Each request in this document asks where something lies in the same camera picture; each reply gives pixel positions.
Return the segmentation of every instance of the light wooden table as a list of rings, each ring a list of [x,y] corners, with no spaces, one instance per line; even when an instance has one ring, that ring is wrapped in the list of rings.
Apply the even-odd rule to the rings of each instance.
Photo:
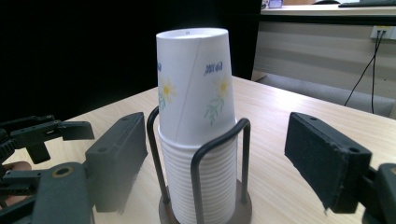
[[[361,223],[364,211],[361,205],[353,215],[337,215],[331,210],[325,212],[315,192],[284,155],[290,112],[305,113],[322,119],[370,149],[374,154],[371,165],[375,169],[381,163],[396,162],[396,120],[238,77],[233,78],[233,89],[237,119],[247,118],[251,122],[247,186],[253,206],[251,223]],[[157,89],[152,89],[72,120],[90,122],[98,139],[125,115],[142,111],[147,119],[157,104]],[[94,140],[64,142],[62,139],[48,141],[46,145],[52,159],[34,165],[34,169],[47,169],[67,161],[84,162],[84,152],[93,142]],[[242,143],[242,134],[239,134],[239,142]],[[241,176],[241,145],[238,149],[238,179]],[[161,192],[148,140],[147,146],[148,156],[134,182],[125,213],[122,216],[117,213],[95,213],[96,223],[160,223],[158,205]],[[17,150],[8,161],[19,160],[30,161],[26,150]]]

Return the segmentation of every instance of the wall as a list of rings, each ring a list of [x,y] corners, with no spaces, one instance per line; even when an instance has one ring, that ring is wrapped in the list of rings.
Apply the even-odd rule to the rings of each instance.
[[[352,90],[374,56],[373,26],[261,21],[254,70]],[[356,91],[371,94],[370,66]],[[375,60],[375,95],[396,99],[396,41]]]

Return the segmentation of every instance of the metal wire cup holder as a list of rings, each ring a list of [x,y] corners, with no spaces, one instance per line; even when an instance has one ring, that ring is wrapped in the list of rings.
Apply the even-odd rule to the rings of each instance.
[[[159,107],[155,107],[151,111],[147,122],[148,141],[151,147],[151,154],[154,160],[155,170],[157,172],[158,181],[162,197],[159,204],[160,220],[162,224],[178,224],[179,222],[172,211],[171,199],[168,189],[165,185],[163,177],[163,168],[161,166],[160,156],[157,148],[157,141],[154,135],[154,120],[159,114]],[[194,154],[191,160],[191,183],[194,197],[195,214],[198,224],[204,224],[204,208],[201,193],[201,180],[199,164],[207,152],[213,148],[219,147],[232,138],[236,137],[243,131],[243,154],[242,154],[242,182],[236,181],[236,204],[233,216],[228,221],[229,224],[245,224],[249,223],[252,213],[252,205],[248,194],[248,160],[250,146],[250,121],[248,119],[240,119],[227,133],[215,138],[202,145]]]

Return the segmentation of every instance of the paper cup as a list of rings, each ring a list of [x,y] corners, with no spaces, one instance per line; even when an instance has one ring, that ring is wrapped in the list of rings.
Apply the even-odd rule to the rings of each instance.
[[[179,223],[196,223],[191,184],[191,160],[199,149],[167,139],[158,128],[172,210]],[[237,138],[213,148],[200,162],[205,223],[227,223],[233,216],[236,193]]]
[[[235,125],[228,31],[193,28],[157,34],[161,131],[201,145]]]

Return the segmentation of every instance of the black cable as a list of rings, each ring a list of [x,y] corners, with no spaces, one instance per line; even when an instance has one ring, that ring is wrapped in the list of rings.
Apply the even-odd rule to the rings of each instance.
[[[370,60],[370,62],[367,63],[367,66],[364,68],[364,71],[361,73],[361,77],[359,78],[358,82],[355,84],[353,87],[351,93],[349,94],[348,98],[346,99],[346,102],[344,105],[347,105],[347,102],[349,101],[350,97],[352,96],[353,91],[356,89],[356,87],[359,85],[361,82],[361,79],[364,76],[364,73],[366,72],[367,68],[370,66],[370,64],[375,61],[376,53],[378,52],[379,49],[379,44],[381,43],[382,37],[385,34],[385,31],[382,31],[382,35],[379,35],[381,32],[377,31],[376,32],[376,39],[375,39],[375,52],[373,55],[373,58]],[[373,66],[373,87],[372,87],[372,112],[374,113],[374,106],[373,106],[373,99],[374,99],[374,78],[375,78],[375,66]]]

